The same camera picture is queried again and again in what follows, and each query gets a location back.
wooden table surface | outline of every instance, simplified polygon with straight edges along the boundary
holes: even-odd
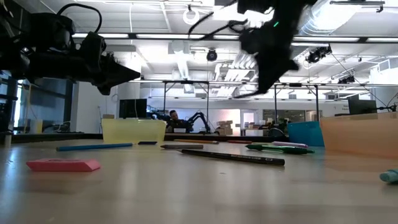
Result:
[[[205,150],[278,157],[285,167],[223,161],[158,146],[56,152],[76,140],[0,149],[0,223],[397,223],[398,186],[379,173],[385,159],[247,151],[243,144]],[[41,158],[97,159],[91,173],[31,172]]]

man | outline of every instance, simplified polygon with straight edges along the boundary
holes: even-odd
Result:
[[[174,128],[178,128],[179,126],[181,127],[184,125],[184,120],[178,119],[178,114],[175,110],[171,110],[169,114],[171,119],[169,122],[167,122],[166,133],[173,133]]]

